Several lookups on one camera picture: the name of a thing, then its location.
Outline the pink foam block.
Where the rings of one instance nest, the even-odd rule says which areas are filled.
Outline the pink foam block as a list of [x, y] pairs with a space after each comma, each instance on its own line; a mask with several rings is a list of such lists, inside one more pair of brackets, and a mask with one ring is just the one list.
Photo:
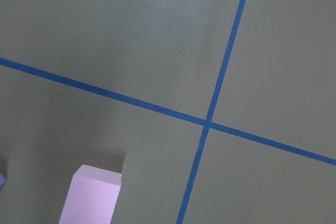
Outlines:
[[110, 223], [122, 174], [81, 165], [74, 173], [59, 223]]

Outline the purple foam block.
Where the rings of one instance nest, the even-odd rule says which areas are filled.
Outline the purple foam block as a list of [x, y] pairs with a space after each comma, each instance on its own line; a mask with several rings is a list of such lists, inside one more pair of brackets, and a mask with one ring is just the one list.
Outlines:
[[0, 186], [2, 186], [6, 182], [6, 178], [2, 173], [0, 173]]

